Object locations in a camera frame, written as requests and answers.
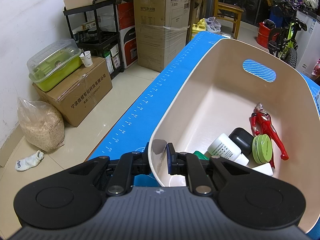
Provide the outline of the white sock on floor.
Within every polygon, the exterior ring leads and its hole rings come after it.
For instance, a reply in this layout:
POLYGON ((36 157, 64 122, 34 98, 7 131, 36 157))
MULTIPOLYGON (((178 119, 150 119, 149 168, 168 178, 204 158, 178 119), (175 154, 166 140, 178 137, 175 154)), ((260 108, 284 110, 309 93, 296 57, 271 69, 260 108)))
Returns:
POLYGON ((37 151, 33 155, 20 159, 16 161, 15 169, 18 172, 26 171, 30 168, 36 167, 44 158, 44 153, 42 151, 37 151))

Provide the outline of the green lidded plastic container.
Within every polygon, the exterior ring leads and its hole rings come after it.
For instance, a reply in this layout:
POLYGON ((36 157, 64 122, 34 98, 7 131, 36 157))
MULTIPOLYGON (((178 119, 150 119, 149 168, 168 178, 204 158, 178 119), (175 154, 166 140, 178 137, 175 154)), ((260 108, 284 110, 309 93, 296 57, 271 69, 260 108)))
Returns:
POLYGON ((80 54, 73 39, 58 40, 27 61, 29 79, 47 92, 81 66, 80 54))

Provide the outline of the large wrapped cardboard box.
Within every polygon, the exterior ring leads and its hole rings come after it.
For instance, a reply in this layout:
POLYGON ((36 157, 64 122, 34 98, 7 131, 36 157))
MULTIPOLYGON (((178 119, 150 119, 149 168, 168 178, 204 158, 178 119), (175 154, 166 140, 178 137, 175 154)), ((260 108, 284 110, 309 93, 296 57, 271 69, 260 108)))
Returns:
POLYGON ((133 0, 138 64, 161 72, 185 47, 190 0, 133 0))

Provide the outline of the white appliance cabinet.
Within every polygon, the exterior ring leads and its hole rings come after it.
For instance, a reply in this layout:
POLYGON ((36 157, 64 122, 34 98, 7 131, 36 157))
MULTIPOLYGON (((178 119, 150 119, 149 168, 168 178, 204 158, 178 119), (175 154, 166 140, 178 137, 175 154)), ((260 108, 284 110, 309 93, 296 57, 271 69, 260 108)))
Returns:
POLYGON ((312 72, 319 60, 319 16, 308 11, 297 11, 297 18, 306 24, 307 31, 299 31, 296 36, 296 70, 315 80, 317 76, 312 72))

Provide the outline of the white paper cup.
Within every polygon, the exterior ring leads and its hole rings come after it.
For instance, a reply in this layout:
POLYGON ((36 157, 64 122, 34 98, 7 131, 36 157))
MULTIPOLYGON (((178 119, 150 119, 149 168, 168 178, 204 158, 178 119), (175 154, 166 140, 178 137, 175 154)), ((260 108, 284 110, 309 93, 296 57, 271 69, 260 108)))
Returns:
POLYGON ((92 61, 92 57, 91 57, 91 52, 88 51, 83 51, 80 55, 79 55, 83 65, 85 67, 90 67, 93 65, 93 61, 92 61))

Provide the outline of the clear bag of grain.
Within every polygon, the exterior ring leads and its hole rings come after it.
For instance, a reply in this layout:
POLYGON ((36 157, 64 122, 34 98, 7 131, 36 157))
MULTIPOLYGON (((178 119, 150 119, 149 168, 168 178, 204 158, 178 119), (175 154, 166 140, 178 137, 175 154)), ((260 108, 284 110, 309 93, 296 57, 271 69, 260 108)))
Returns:
POLYGON ((63 145, 65 123, 62 114, 44 101, 17 99, 17 116, 27 141, 44 152, 63 145))

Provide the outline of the green bottle with cork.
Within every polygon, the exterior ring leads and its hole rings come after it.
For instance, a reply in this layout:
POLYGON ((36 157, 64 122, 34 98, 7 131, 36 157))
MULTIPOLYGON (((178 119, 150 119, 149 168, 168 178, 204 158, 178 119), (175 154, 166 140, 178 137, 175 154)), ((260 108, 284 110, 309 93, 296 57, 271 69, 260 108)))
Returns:
POLYGON ((205 156, 204 154, 202 154, 199 151, 195 151, 194 155, 196 155, 200 160, 209 160, 209 158, 207 156, 205 156))

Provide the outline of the yellow jug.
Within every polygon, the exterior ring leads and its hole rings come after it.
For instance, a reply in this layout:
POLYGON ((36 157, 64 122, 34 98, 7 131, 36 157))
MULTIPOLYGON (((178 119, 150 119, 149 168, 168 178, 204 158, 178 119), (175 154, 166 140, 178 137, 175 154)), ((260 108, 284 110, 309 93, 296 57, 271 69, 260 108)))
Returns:
POLYGON ((201 19, 197 24, 192 24, 191 39, 193 39, 199 32, 206 31, 205 19, 201 19))

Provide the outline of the small framed white box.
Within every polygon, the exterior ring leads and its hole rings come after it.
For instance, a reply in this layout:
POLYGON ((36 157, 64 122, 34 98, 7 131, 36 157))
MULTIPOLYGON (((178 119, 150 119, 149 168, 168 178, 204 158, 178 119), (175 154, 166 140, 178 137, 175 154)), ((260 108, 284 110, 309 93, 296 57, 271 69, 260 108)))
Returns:
POLYGON ((247 167, 257 172, 260 172, 262 174, 265 174, 267 176, 273 176, 273 168, 271 167, 270 163, 265 163, 258 166, 253 166, 248 164, 247 167))

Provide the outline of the red white appliance box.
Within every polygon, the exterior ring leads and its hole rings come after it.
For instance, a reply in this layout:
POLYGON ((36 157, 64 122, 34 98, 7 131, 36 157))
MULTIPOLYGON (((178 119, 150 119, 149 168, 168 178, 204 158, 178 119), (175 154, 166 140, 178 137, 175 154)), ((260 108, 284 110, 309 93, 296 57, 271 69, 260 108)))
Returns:
POLYGON ((117 9, 121 51, 126 69, 138 59, 133 2, 118 4, 117 9))

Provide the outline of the brown cardboard box with text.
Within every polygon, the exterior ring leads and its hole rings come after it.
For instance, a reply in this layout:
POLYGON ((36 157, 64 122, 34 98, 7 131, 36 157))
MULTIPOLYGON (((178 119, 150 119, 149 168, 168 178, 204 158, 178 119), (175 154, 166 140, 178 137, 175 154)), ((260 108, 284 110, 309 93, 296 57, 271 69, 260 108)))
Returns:
POLYGON ((53 105, 73 127, 81 124, 91 110, 112 89, 106 60, 94 57, 93 65, 81 65, 48 92, 33 84, 40 98, 53 105))

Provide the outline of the plastic bag on floor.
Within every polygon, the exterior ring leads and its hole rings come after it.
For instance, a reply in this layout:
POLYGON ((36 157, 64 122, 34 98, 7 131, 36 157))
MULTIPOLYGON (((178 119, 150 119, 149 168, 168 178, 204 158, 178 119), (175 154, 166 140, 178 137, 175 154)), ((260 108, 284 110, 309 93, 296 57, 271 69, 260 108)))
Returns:
POLYGON ((206 31, 214 34, 219 34, 221 31, 221 24, 215 17, 205 18, 206 31))

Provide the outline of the red bucket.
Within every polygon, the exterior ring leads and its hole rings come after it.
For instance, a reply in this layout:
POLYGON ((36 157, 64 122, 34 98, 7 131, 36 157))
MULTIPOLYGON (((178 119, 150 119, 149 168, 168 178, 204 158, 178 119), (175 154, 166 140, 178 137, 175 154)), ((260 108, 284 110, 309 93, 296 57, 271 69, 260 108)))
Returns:
POLYGON ((270 31, 276 27, 276 24, 269 19, 259 23, 256 42, 264 48, 268 47, 268 36, 270 31))

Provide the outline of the green round tin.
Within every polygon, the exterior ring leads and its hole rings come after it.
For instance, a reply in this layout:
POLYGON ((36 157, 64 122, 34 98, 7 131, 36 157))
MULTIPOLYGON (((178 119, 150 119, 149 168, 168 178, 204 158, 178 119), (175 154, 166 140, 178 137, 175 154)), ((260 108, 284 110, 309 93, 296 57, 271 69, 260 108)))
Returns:
POLYGON ((272 142, 268 135, 260 134, 253 138, 252 142, 253 159, 258 164, 269 163, 272 159, 272 142))

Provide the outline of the green black bicycle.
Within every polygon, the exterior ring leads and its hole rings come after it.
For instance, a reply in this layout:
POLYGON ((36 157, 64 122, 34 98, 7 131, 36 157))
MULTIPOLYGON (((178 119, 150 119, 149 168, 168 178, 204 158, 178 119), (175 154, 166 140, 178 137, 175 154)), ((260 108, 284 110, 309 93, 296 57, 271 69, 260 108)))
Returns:
POLYGON ((273 9, 277 8, 280 10, 285 25, 270 30, 268 36, 268 51, 271 55, 295 68, 298 57, 296 36, 301 30, 307 31, 307 25, 297 18, 297 9, 288 1, 271 1, 273 9))

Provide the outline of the wooden chair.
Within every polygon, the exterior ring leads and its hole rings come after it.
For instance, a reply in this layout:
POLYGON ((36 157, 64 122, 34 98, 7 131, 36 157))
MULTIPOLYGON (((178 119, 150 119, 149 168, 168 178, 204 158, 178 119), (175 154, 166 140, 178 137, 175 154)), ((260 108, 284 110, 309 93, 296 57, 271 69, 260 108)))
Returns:
POLYGON ((236 40, 238 39, 243 12, 244 11, 237 5, 219 2, 219 0, 213 1, 213 16, 216 19, 232 22, 232 34, 236 40))

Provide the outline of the beige plastic storage bin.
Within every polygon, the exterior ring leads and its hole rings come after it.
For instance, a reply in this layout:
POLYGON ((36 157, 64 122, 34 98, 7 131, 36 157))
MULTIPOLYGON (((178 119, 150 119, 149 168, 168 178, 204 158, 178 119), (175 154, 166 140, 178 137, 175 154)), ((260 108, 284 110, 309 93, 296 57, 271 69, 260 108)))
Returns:
POLYGON ((289 155, 275 147, 274 177, 304 194, 306 210, 299 227, 309 232, 319 219, 319 114, 306 80, 294 68, 238 40, 218 41, 191 71, 149 143, 150 166, 162 186, 184 186, 168 174, 165 146, 178 152, 206 152, 221 134, 237 127, 249 131, 257 103, 270 114, 289 155))

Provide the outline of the black shelf cart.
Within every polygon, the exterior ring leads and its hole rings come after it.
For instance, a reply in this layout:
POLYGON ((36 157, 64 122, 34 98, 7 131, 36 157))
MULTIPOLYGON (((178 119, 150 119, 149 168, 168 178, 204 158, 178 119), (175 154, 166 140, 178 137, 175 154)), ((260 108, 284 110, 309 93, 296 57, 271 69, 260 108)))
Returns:
POLYGON ((63 14, 66 17, 70 37, 72 39, 75 39, 75 37, 77 36, 78 39, 76 40, 76 43, 78 47, 83 49, 84 51, 89 50, 91 52, 91 55, 105 58, 105 53, 107 51, 111 51, 114 46, 118 46, 119 67, 114 67, 114 71, 110 74, 110 76, 113 79, 119 73, 124 72, 124 63, 120 46, 120 30, 117 16, 116 0, 92 0, 92 4, 90 5, 74 9, 65 8, 63 10, 63 14), (103 30, 98 22, 98 10, 109 6, 111 6, 113 9, 115 31, 103 30), (88 20, 88 12, 93 12, 96 34, 89 35, 88 38, 81 37, 80 35, 75 35, 72 31, 72 25, 70 23, 69 16, 75 14, 83 14, 84 19, 88 20))

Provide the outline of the black earbud case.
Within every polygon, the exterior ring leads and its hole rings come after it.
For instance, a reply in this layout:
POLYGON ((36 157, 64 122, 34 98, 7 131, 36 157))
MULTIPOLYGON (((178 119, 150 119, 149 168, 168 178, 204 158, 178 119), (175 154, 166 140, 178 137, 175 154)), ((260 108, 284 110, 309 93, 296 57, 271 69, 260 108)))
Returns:
POLYGON ((235 128, 228 136, 241 150, 242 154, 248 157, 252 153, 253 135, 242 127, 235 128))

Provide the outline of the red ultraman figure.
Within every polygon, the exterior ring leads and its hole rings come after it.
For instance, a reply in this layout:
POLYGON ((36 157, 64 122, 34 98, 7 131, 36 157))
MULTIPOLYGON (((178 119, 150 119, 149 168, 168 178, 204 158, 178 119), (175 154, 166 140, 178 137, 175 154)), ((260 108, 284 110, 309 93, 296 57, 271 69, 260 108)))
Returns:
POLYGON ((258 102, 256 104, 253 113, 251 114, 250 123, 254 135, 268 135, 280 149, 280 158, 284 161, 289 160, 285 146, 272 125, 271 116, 264 110, 262 103, 258 102))

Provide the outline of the white plastic bottle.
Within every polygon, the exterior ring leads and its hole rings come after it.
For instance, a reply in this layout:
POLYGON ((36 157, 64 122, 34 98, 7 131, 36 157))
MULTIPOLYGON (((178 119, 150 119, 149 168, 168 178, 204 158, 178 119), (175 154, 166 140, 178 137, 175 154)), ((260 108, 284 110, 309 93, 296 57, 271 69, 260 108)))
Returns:
POLYGON ((208 158, 211 156, 220 156, 240 165, 246 166, 249 159, 241 152, 237 146, 225 133, 218 136, 207 148, 204 154, 208 158))

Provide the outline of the blue measuring table mat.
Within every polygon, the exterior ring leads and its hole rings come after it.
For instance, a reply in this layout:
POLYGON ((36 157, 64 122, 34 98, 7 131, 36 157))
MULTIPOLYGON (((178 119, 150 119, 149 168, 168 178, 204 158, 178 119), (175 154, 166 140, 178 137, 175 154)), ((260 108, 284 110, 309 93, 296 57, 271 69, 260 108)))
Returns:
MULTIPOLYGON (((200 33, 177 55, 121 119, 125 133, 112 143, 113 152, 135 146, 135 138, 150 140, 191 71, 222 39, 200 33)), ((223 158, 211 159, 209 166, 211 196, 192 194, 186 181, 184 186, 135 186, 111 197, 87 222, 89 237, 307 239, 299 227, 306 199, 295 185, 223 158)))

